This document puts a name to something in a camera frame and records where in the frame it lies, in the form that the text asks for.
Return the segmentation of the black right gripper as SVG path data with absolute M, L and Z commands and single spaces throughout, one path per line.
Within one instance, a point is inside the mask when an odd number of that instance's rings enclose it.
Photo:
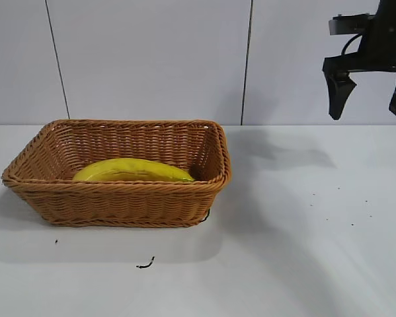
M 326 57 L 323 72 L 329 95 L 329 115 L 339 120 L 348 97 L 356 87 L 353 72 L 396 72 L 396 1 L 380 1 L 376 14 L 338 15 L 329 21 L 331 35 L 354 34 L 361 37 L 358 49 Z M 389 111 L 396 116 L 396 85 Z

